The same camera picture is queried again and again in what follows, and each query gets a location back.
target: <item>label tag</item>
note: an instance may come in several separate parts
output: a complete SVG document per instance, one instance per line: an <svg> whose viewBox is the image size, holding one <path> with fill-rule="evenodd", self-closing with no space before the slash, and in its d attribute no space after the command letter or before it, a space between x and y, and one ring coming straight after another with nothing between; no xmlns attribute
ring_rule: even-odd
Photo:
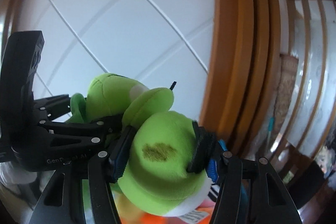
<svg viewBox="0 0 336 224"><path fill-rule="evenodd" d="M201 222L203 219L205 219L208 215L209 213L207 212L192 210L191 212L185 215L178 216L178 218L188 224L197 224Z"/></svg>

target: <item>screw head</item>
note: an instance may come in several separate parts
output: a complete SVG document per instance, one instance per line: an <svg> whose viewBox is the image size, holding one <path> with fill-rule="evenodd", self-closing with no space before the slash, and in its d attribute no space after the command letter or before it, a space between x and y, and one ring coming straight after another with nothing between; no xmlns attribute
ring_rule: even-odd
<svg viewBox="0 0 336 224"><path fill-rule="evenodd" d="M231 157L232 157L232 153L231 153L230 151L224 151L224 152L223 152L223 156L224 156L225 158L231 158Z"/></svg>
<svg viewBox="0 0 336 224"><path fill-rule="evenodd" d="M93 143L99 143L100 139L97 138L97 137L94 137L94 138L91 139L91 142L93 142Z"/></svg>
<svg viewBox="0 0 336 224"><path fill-rule="evenodd" d="M105 158L107 156L107 152L106 151L100 151L99 153L98 153L98 157L99 158Z"/></svg>
<svg viewBox="0 0 336 224"><path fill-rule="evenodd" d="M259 159L259 162L260 162L261 164L267 164L267 163L268 163L268 159L266 159L266 158L260 158L260 159Z"/></svg>

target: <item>green stuffed frog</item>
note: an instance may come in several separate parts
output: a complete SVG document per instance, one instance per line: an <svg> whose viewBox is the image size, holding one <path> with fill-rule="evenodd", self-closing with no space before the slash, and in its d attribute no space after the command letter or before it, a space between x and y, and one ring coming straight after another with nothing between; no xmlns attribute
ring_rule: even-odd
<svg viewBox="0 0 336 224"><path fill-rule="evenodd" d="M137 133L124 175L111 189L159 216L180 216L197 208L212 182L205 170L187 172L196 138L192 120L169 111L173 102L168 88L150 90L136 80L105 73L91 82L86 99L81 94L71 97L72 117L67 121L86 123L123 114L123 128L133 126Z"/></svg>

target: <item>plush toy eye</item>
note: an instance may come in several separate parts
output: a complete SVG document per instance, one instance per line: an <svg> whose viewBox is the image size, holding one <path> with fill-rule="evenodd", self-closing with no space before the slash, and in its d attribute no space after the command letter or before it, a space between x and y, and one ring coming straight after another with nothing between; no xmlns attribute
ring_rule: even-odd
<svg viewBox="0 0 336 224"><path fill-rule="evenodd" d="M145 85L137 84L131 88L129 91L129 98L131 102L133 102L136 98L138 98L142 93L149 90Z"/></svg>

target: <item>white fabric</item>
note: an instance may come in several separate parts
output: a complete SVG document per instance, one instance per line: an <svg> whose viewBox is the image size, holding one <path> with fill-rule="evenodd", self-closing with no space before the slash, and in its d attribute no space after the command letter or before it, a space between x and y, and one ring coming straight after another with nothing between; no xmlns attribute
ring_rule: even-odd
<svg viewBox="0 0 336 224"><path fill-rule="evenodd" d="M40 177L40 191L43 192L55 170L42 172Z"/></svg>
<svg viewBox="0 0 336 224"><path fill-rule="evenodd" d="M18 163L0 163L0 182L16 194L20 194L17 184L28 184L36 178L36 172L26 171Z"/></svg>
<svg viewBox="0 0 336 224"><path fill-rule="evenodd" d="M182 216L196 209L199 205L201 205L203 200L205 200L206 197L208 196L211 184L212 184L212 180L206 177L201 189L197 193L187 197L177 207L170 210L164 216L165 217Z"/></svg>
<svg viewBox="0 0 336 224"><path fill-rule="evenodd" d="M19 224L28 224L33 211L28 204L14 196L0 183L0 199L13 220Z"/></svg>
<svg viewBox="0 0 336 224"><path fill-rule="evenodd" d="M205 219L209 213L201 212L197 210L192 210L190 213L179 216L178 218L183 220L187 224L197 224L200 223L203 219Z"/></svg>

